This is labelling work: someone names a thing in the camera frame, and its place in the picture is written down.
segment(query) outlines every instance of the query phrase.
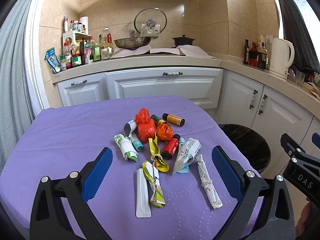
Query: trash can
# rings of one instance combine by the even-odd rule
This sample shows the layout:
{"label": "trash can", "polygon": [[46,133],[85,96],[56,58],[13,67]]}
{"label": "trash can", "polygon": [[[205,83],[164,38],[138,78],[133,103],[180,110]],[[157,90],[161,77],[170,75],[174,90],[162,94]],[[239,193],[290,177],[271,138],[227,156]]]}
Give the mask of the trash can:
{"label": "trash can", "polygon": [[266,169],[270,163],[271,152],[268,143],[260,134],[239,124],[219,124],[219,127],[259,174]]}

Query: cabinet handle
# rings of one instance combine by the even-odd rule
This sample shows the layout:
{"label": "cabinet handle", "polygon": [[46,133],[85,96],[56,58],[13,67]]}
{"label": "cabinet handle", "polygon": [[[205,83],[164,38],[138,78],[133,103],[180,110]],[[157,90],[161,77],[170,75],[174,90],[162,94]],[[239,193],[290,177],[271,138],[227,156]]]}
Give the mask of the cabinet handle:
{"label": "cabinet handle", "polygon": [[264,102],[266,101],[266,99],[268,98],[268,96],[265,94],[261,100],[261,104],[260,104],[260,109],[259,109],[259,113],[258,114],[262,114],[263,113],[263,107],[264,107]]}
{"label": "cabinet handle", "polygon": [[77,83],[73,82],[73,83],[71,83],[71,86],[76,86],[76,85],[84,84],[84,83],[86,83],[86,82],[87,82],[87,80],[83,80],[82,82],[77,82]]}
{"label": "cabinet handle", "polygon": [[163,76],[179,76],[179,75],[183,75],[183,72],[164,72],[162,75]]}
{"label": "cabinet handle", "polygon": [[257,91],[257,90],[254,90],[254,91],[253,91],[252,98],[251,98],[251,103],[250,103],[249,109],[253,108],[253,102],[254,102],[254,99],[255,99],[255,97],[256,97],[256,93],[258,93],[258,91]]}

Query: black pot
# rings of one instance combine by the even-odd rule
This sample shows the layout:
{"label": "black pot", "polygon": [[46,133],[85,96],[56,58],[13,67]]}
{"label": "black pot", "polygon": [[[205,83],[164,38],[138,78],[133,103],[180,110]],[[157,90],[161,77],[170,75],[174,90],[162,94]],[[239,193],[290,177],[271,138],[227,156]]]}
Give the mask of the black pot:
{"label": "black pot", "polygon": [[193,41],[195,39],[192,38],[188,38],[185,35],[182,35],[182,37],[178,37],[178,38],[172,38],[174,40],[174,45],[177,46],[181,46],[181,45],[192,45]]}

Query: white kettle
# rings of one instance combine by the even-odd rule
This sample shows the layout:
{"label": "white kettle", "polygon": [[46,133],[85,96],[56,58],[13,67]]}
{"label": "white kettle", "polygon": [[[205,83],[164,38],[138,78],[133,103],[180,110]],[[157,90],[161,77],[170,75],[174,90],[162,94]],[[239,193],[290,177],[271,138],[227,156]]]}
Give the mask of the white kettle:
{"label": "white kettle", "polygon": [[293,59],[293,44],[287,40],[273,38],[269,73],[286,80],[288,68],[291,66]]}

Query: silver bolt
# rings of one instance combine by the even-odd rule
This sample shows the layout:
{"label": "silver bolt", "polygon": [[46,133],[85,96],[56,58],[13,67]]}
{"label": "silver bolt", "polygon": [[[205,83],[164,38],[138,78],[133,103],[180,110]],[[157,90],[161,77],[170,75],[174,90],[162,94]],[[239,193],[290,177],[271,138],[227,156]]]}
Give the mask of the silver bolt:
{"label": "silver bolt", "polygon": [[73,171],[73,172],[71,172],[70,173],[70,178],[76,178],[76,177],[78,177],[78,172],[76,172],[76,171]]}
{"label": "silver bolt", "polygon": [[283,177],[281,175],[277,175],[277,180],[283,181]]}
{"label": "silver bolt", "polygon": [[254,177],[254,172],[253,171],[247,171],[247,176],[250,178]]}
{"label": "silver bolt", "polygon": [[49,179],[49,178],[48,178],[47,176],[44,176],[44,177],[42,177],[41,182],[45,183],[45,182],[48,181],[48,179]]}

